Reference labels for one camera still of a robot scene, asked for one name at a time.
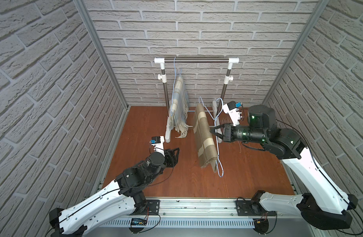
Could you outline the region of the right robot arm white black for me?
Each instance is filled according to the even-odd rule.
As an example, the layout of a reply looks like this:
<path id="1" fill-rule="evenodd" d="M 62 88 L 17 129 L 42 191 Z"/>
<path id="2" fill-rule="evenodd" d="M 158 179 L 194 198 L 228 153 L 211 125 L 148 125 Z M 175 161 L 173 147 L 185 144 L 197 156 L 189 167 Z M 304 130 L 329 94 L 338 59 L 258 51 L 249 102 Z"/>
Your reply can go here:
<path id="1" fill-rule="evenodd" d="M 231 101 L 222 106 L 231 123 L 211 128 L 210 132 L 224 142 L 258 143 L 261 150 L 274 154 L 288 166 L 308 189 L 302 195 L 277 195 L 263 190 L 255 193 L 250 208 L 255 214 L 283 212 L 301 216 L 320 230 L 344 233 L 352 223 L 350 210 L 355 210 L 358 198 L 345 193 L 330 178 L 311 154 L 304 137 L 293 128 L 279 128 L 275 110 L 254 105 L 248 109 L 248 125 L 240 125 L 240 103 Z"/>

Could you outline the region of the brown beige plaid scarf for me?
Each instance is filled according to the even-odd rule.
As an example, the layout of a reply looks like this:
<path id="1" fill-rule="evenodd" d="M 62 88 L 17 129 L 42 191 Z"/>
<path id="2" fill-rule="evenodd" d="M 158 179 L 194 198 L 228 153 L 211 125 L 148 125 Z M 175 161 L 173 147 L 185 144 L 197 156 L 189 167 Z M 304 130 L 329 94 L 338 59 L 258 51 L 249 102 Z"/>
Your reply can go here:
<path id="1" fill-rule="evenodd" d="M 197 104 L 193 116 L 193 133 L 198 155 L 199 166 L 205 168 L 211 166 L 214 173 L 217 173 L 218 152 L 210 126 L 202 104 Z"/>

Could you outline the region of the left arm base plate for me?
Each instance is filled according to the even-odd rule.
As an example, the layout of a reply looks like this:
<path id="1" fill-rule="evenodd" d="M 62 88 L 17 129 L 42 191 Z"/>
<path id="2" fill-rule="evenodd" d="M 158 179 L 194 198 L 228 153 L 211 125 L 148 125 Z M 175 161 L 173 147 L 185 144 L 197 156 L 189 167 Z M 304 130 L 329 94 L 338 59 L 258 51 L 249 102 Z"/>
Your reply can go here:
<path id="1" fill-rule="evenodd" d="M 161 201 L 159 199 L 147 199 L 134 205 L 135 210 L 131 215 L 157 215 Z"/>

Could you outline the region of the blue cream plaid scarf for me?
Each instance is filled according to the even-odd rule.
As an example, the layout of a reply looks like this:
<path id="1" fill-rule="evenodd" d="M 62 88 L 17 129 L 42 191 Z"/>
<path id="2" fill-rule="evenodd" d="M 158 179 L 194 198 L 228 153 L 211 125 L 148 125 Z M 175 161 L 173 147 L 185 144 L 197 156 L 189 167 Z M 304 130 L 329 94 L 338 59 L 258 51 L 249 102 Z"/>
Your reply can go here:
<path id="1" fill-rule="evenodd" d="M 182 75 L 177 75 L 175 96 L 171 102 L 167 128 L 175 129 L 179 133 L 177 138 L 185 138 L 188 133 L 186 119 L 189 110 L 189 99 Z"/>

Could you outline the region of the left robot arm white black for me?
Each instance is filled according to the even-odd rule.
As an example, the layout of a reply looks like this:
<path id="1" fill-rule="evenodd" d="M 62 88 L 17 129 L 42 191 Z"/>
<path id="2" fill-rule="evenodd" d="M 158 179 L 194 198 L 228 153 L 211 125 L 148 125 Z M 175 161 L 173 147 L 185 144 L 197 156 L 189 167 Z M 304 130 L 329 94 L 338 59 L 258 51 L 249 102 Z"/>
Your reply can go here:
<path id="1" fill-rule="evenodd" d="M 100 191 L 67 209 L 49 212 L 52 237 L 81 237 L 117 217 L 143 214 L 148 202 L 143 190 L 154 186 L 157 177 L 178 164 L 179 148 L 160 149 L 125 169 Z"/>

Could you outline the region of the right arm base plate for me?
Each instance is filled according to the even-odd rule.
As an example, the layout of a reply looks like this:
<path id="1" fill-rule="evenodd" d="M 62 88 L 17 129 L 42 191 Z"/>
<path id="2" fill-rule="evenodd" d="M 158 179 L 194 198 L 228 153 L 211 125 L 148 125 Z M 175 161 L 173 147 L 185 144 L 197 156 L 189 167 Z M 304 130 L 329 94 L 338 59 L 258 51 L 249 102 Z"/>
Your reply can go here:
<path id="1" fill-rule="evenodd" d="M 252 216 L 252 217 L 265 217 L 265 216 L 276 216 L 275 211 L 266 211 L 257 202 L 251 200 L 239 198 L 235 201 L 236 211 L 238 216 Z"/>

